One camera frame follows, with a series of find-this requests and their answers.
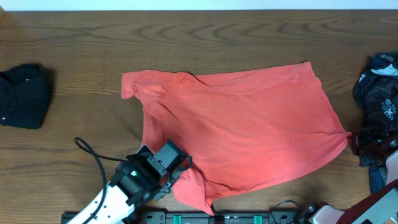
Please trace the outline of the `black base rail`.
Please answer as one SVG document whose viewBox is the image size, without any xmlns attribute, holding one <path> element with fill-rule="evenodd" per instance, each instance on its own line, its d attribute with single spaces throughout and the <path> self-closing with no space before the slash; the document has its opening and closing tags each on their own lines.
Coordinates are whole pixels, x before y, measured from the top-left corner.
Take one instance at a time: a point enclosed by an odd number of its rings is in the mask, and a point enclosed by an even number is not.
<svg viewBox="0 0 398 224">
<path fill-rule="evenodd" d="M 121 224 L 297 224 L 299 213 L 293 210 L 265 213 L 167 213 L 161 211 L 132 214 Z"/>
</svg>

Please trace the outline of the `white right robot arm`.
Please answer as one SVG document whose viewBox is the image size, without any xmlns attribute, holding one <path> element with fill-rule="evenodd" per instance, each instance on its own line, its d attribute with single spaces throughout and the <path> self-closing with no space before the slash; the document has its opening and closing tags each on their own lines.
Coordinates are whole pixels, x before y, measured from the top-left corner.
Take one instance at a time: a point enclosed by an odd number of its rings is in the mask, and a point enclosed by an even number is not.
<svg viewBox="0 0 398 224">
<path fill-rule="evenodd" d="M 374 165 L 381 172 L 381 189 L 345 211 L 325 202 L 314 203 L 298 216 L 296 223 L 397 223 L 397 132 L 381 135 L 375 128 L 365 128 L 353 133 L 349 144 L 359 157 L 360 166 Z"/>
</svg>

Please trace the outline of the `dark patterned garment pile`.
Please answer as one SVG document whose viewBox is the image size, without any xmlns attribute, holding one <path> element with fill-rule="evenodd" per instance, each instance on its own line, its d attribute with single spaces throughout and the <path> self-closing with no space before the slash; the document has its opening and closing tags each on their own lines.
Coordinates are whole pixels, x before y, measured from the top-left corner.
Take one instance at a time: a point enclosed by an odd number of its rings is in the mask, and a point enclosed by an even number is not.
<svg viewBox="0 0 398 224">
<path fill-rule="evenodd" d="M 353 97 L 364 115 L 363 128 L 376 128 L 380 134 L 397 131 L 397 53 L 378 53 L 353 88 Z M 374 165 L 369 167 L 369 188 L 381 189 L 382 177 Z"/>
</svg>

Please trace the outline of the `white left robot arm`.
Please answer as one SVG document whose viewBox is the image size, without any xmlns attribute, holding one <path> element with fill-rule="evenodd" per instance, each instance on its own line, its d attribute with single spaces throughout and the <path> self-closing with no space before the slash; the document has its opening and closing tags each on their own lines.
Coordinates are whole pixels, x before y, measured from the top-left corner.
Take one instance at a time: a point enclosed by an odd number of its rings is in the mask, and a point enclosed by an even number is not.
<svg viewBox="0 0 398 224">
<path fill-rule="evenodd" d="M 180 166 L 167 170 L 157 161 L 125 161 L 117 167 L 105 189 L 68 223 L 121 223 L 136 208 L 169 194 L 185 169 Z"/>
</svg>

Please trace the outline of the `folded black garment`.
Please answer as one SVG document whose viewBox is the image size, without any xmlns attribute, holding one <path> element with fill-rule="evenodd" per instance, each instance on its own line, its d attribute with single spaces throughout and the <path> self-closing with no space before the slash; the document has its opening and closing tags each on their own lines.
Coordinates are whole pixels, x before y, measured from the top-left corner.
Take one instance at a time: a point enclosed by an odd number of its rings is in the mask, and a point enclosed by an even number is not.
<svg viewBox="0 0 398 224">
<path fill-rule="evenodd" d="M 1 72 L 1 125 L 39 129 L 51 100 L 46 71 L 26 63 Z"/>
</svg>

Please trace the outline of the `red orange t-shirt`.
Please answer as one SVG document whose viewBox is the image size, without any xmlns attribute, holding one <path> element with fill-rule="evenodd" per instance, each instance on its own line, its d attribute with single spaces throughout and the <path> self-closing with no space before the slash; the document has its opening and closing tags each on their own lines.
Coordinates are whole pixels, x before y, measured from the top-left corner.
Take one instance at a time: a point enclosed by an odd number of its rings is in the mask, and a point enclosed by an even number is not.
<svg viewBox="0 0 398 224">
<path fill-rule="evenodd" d="M 121 96 L 142 103 L 142 142 L 172 141 L 193 159 L 175 198 L 212 214 L 212 203 L 298 179 L 347 146 L 310 62 L 194 76 L 141 70 L 121 79 Z"/>
</svg>

